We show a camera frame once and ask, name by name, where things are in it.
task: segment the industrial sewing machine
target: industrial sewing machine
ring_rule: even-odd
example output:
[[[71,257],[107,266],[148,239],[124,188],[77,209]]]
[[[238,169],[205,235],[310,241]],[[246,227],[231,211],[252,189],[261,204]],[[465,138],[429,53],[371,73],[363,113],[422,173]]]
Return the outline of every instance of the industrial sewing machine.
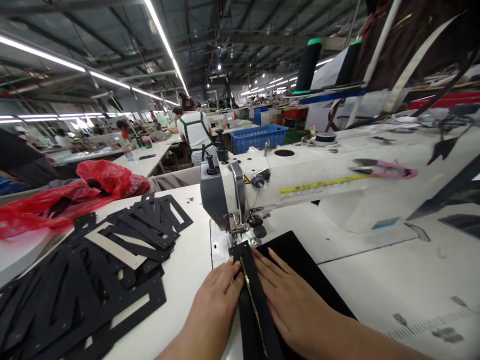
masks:
[[[452,129],[445,142],[438,128],[410,123],[317,134],[233,159],[219,147],[218,163],[201,165],[203,207],[232,236],[230,245],[250,229],[259,244],[272,210],[317,200],[315,216],[328,220],[333,237],[409,237],[406,220],[423,216],[429,200],[478,160],[480,129],[471,126]],[[459,136],[450,152],[443,148]],[[480,169],[469,171],[471,180]]]

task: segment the sticker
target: sticker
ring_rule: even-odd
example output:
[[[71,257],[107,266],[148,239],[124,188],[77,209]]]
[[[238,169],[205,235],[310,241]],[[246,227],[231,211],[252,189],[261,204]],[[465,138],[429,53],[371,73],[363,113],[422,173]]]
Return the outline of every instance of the sticker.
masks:
[[[321,193],[325,188],[339,186],[347,183],[351,183],[356,180],[362,180],[371,178],[371,175],[354,175],[354,176],[347,176],[341,177],[334,180],[322,181],[322,182],[314,182],[308,185],[300,185],[295,187],[287,187],[280,189],[278,191],[278,195],[282,198],[292,198],[296,196],[303,196],[309,195],[314,193]]]
[[[393,217],[391,219],[380,220],[375,225],[373,225],[371,229],[376,230],[376,229],[388,228],[389,226],[395,225],[399,219],[400,217]]]

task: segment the cardboard box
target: cardboard box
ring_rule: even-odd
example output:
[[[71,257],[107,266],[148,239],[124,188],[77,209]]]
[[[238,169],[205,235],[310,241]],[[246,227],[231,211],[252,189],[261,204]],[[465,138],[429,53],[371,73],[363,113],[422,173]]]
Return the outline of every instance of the cardboard box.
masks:
[[[275,125],[283,126],[284,122],[285,122],[285,115],[284,114],[275,114],[275,115],[272,115],[270,123],[275,124]]]

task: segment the red plastic bag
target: red plastic bag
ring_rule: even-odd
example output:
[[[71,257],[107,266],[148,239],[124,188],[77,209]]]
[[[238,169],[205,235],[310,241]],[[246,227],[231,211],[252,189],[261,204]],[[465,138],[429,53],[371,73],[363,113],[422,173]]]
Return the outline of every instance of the red plastic bag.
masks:
[[[150,191],[147,179],[106,160],[87,160],[78,164],[80,180],[41,191],[31,197],[0,207],[0,239],[32,230],[73,225],[73,219],[112,201],[139,196]],[[56,215],[59,202],[73,205]]]

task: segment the thread snips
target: thread snips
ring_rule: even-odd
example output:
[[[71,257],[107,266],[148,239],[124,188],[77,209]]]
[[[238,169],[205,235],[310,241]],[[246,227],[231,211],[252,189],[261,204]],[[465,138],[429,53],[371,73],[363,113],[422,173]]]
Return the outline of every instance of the thread snips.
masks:
[[[419,173],[416,168],[401,166],[394,162],[374,159],[354,159],[353,162],[358,166],[350,166],[349,170],[375,177],[409,180]]]

